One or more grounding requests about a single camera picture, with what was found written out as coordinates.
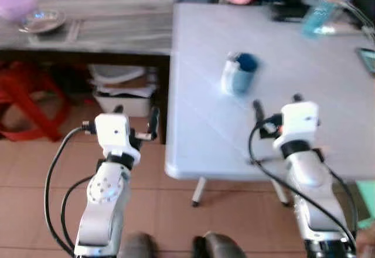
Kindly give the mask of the person's bare hand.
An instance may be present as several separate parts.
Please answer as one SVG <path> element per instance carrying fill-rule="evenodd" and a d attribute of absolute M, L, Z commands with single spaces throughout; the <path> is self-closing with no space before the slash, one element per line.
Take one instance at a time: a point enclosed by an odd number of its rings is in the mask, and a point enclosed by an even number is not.
<path fill-rule="evenodd" d="M 372 258 L 375 252 L 375 232 L 372 228 L 359 229 L 356 247 L 357 258 Z"/>

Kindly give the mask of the white storage bin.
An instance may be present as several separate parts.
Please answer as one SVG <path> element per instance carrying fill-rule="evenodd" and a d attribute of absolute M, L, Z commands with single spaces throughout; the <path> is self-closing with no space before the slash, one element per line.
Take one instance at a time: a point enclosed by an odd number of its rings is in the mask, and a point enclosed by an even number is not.
<path fill-rule="evenodd" d="M 144 118 L 152 110 L 152 96 L 158 89 L 155 68 L 107 64 L 88 65 L 92 95 L 102 111 L 123 106 L 123 113 Z"/>

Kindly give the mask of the blue cup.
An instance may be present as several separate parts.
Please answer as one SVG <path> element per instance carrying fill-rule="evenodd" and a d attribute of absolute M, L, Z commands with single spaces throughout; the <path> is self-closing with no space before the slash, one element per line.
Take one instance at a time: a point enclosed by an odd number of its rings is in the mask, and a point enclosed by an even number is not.
<path fill-rule="evenodd" d="M 241 52 L 228 54 L 220 81 L 222 91 L 233 96 L 247 94 L 259 66 L 257 58 L 252 54 Z"/>

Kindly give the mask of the white folding table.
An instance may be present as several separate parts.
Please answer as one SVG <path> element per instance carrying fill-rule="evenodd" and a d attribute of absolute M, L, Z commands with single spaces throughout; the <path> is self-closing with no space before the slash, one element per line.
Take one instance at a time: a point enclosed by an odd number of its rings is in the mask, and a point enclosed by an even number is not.
<path fill-rule="evenodd" d="M 265 116 L 294 94 L 319 106 L 315 147 L 345 181 L 375 178 L 374 78 L 356 54 L 371 48 L 363 35 L 306 38 L 299 23 L 271 21 L 259 6 L 177 4 L 167 110 L 165 172 L 174 179 L 266 181 L 249 164 L 253 100 Z M 260 66 L 247 94 L 221 89 L 233 52 Z"/>

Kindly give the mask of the black smartphone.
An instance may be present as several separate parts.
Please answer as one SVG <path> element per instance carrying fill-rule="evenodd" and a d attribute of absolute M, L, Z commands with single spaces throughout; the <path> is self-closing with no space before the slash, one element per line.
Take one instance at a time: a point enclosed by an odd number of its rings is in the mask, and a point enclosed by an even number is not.
<path fill-rule="evenodd" d="M 357 48 L 356 54 L 365 70 L 373 77 L 375 75 L 375 50 L 368 48 Z"/>

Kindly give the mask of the grey wooden counter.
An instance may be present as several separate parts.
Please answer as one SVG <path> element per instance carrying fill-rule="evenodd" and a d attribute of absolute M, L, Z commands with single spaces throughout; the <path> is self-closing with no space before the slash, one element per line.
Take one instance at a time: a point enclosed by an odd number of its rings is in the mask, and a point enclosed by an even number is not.
<path fill-rule="evenodd" d="M 166 65 L 176 0 L 39 0 L 64 25 L 45 35 L 0 21 L 0 60 Z"/>

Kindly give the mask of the blue water bottle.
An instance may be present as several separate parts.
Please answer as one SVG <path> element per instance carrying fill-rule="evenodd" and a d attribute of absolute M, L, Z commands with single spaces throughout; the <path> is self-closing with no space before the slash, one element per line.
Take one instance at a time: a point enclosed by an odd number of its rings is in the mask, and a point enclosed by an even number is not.
<path fill-rule="evenodd" d="M 323 26 L 330 21 L 342 3 L 348 0 L 316 0 L 302 21 L 302 34 L 306 38 L 318 38 Z"/>

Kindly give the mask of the stainless steel bowl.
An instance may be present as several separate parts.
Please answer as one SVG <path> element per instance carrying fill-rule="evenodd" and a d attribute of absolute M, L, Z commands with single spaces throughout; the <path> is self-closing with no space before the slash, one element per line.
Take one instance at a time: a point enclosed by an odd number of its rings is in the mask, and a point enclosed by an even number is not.
<path fill-rule="evenodd" d="M 46 33 L 62 27 L 66 22 L 66 15 L 60 11 L 45 11 L 32 12 L 31 14 L 24 17 L 19 23 L 18 30 L 23 33 L 32 33 L 38 35 L 38 33 Z"/>

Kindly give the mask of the green plastic chair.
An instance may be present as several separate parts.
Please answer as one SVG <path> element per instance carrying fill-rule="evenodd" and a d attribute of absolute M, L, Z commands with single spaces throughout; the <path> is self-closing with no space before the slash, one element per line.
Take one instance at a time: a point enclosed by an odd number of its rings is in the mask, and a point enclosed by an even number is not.
<path fill-rule="evenodd" d="M 366 205 L 368 216 L 358 221 L 360 229 L 370 228 L 375 220 L 375 182 L 374 181 L 356 181 L 359 192 Z"/>

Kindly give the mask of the purple plastic bowl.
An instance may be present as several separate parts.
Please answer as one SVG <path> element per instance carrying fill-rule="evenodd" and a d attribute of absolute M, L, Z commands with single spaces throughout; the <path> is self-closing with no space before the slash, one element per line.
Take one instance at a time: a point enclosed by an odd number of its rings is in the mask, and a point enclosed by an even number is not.
<path fill-rule="evenodd" d="M 38 10 L 38 0 L 0 0 L 0 19 L 21 22 Z"/>

